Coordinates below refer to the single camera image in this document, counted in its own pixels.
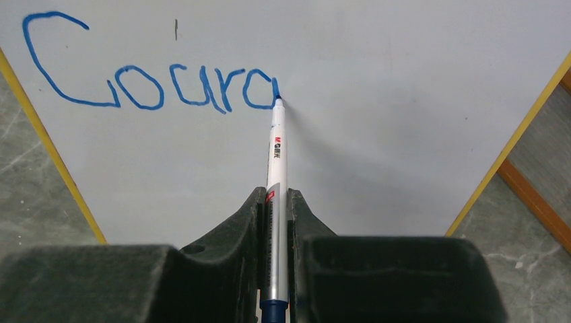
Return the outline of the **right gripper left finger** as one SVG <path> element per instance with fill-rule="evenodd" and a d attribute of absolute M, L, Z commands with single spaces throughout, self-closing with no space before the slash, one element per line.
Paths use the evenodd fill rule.
<path fill-rule="evenodd" d="M 265 189 L 184 248 L 37 246 L 1 261 L 2 322 L 256 322 Z"/>

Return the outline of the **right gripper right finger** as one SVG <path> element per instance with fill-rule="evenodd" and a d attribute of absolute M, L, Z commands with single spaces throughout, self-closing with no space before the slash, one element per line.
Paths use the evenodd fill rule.
<path fill-rule="evenodd" d="M 292 322 L 507 322 L 469 240 L 339 236 L 299 190 L 287 199 Z"/>

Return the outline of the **white blue marker pen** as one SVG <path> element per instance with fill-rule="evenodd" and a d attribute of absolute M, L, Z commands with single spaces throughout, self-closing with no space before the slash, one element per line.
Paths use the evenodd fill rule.
<path fill-rule="evenodd" d="M 265 281 L 260 299 L 262 322 L 285 322 L 289 304 L 287 150 L 286 109 L 281 96 L 276 95 L 269 137 L 265 199 L 268 229 Z"/>

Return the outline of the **yellow framed whiteboard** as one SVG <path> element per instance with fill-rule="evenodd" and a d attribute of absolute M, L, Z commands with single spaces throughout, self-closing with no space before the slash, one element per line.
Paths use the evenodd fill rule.
<path fill-rule="evenodd" d="M 104 237 L 183 246 L 266 181 L 339 234 L 441 236 L 570 52 L 569 1 L 2 1 Z"/>

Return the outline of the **orange wooden rack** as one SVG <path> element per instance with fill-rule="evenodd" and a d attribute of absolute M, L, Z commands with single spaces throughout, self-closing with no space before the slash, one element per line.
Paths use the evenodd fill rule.
<path fill-rule="evenodd" d="M 497 174 L 570 252 L 570 72 L 524 130 Z"/>

